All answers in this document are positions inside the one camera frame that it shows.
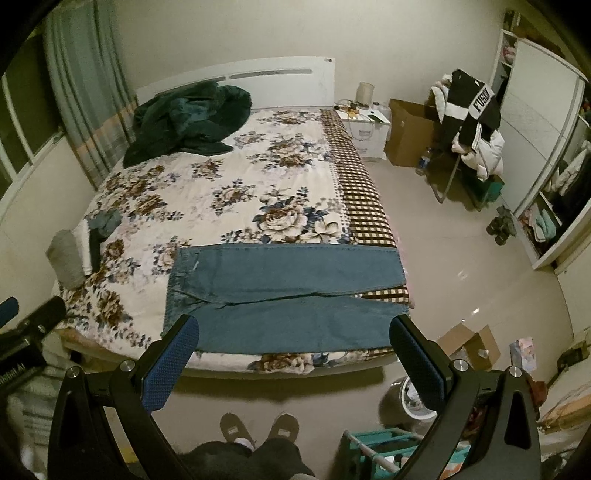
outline denim fabric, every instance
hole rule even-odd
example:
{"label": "denim fabric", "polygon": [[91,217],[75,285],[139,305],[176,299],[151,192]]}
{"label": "denim fabric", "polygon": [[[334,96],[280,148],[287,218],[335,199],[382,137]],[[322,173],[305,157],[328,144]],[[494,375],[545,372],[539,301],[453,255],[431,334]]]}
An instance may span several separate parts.
{"label": "denim fabric", "polygon": [[224,304],[349,295],[406,283],[398,250],[369,245],[188,247],[178,250],[174,268],[194,272],[185,276],[185,291]]}
{"label": "denim fabric", "polygon": [[394,248],[212,245],[178,250],[168,280],[165,334],[194,316],[199,350],[332,352],[389,345],[406,305],[350,295],[405,283]]}

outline person's foot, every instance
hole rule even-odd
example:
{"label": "person's foot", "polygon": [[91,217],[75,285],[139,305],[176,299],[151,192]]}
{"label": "person's foot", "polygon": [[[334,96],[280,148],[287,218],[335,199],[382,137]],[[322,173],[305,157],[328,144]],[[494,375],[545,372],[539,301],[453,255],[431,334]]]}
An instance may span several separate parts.
{"label": "person's foot", "polygon": [[220,429],[227,442],[232,443],[236,442],[237,439],[246,439],[254,447],[255,442],[252,439],[251,434],[248,433],[246,426],[237,415],[233,413],[226,413],[220,419]]}
{"label": "person's foot", "polygon": [[275,419],[275,422],[273,422],[267,440],[272,438],[282,438],[289,440],[291,443],[295,443],[299,431],[300,424],[297,421],[297,418],[289,413],[282,413]]}

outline bed frame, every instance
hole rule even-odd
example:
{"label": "bed frame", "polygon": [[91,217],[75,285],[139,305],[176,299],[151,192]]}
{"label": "bed frame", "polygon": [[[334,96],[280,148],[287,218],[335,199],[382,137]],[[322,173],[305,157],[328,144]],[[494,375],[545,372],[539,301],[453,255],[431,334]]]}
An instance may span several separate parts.
{"label": "bed frame", "polygon": [[138,88],[138,104],[203,80],[247,90],[254,109],[335,104],[335,59],[327,57],[274,57],[205,67]]}
{"label": "bed frame", "polygon": [[[111,352],[105,348],[90,348],[79,343],[70,342],[62,339],[61,345],[67,351],[75,351],[84,356],[84,364],[87,362],[90,368],[98,369],[100,371],[108,371],[116,368],[123,360],[128,359],[128,356],[120,355]],[[351,363],[338,365],[336,367],[318,367],[312,370],[309,374],[295,374],[290,372],[274,371],[270,373],[261,372],[234,372],[234,371],[220,371],[220,370],[204,370],[197,368],[183,369],[184,377],[197,378],[217,378],[219,380],[276,380],[278,378],[310,378],[323,377],[325,375],[347,374],[353,372],[360,372],[369,368],[382,368],[386,365],[397,363],[400,360],[396,354],[377,356],[365,362]]]}

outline white wall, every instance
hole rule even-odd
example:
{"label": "white wall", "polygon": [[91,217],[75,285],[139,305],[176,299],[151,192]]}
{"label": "white wall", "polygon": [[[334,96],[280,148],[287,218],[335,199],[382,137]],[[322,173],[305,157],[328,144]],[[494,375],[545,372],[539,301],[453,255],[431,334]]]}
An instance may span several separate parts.
{"label": "white wall", "polygon": [[336,97],[425,100],[443,73],[488,80],[505,8],[566,47],[523,0],[116,0],[122,56],[138,88],[182,72],[276,56],[336,58]]}
{"label": "white wall", "polygon": [[56,276],[45,251],[57,231],[77,225],[94,194],[62,138],[10,204],[0,222],[0,301],[18,300],[17,319],[51,298]]}
{"label": "white wall", "polygon": [[591,245],[560,274],[558,281],[575,334],[591,326]]}

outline metal screw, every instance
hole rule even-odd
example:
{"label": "metal screw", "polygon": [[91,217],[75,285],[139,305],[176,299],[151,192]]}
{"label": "metal screw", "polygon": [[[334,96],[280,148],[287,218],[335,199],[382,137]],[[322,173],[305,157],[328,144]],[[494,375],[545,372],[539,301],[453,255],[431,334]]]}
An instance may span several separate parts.
{"label": "metal screw", "polygon": [[135,368],[135,362],[133,360],[124,360],[121,362],[119,368],[124,372],[131,372]]}
{"label": "metal screw", "polygon": [[515,378],[519,378],[521,376],[521,368],[516,367],[515,365],[511,365],[509,367],[509,373],[513,375]]}
{"label": "metal screw", "polygon": [[461,358],[458,358],[457,360],[453,361],[453,368],[455,368],[459,372],[465,372],[466,370],[468,370],[469,367],[470,365],[468,365],[468,362],[462,360]]}
{"label": "metal screw", "polygon": [[70,367],[66,372],[66,375],[68,378],[76,378],[78,375],[80,375],[80,367]]}

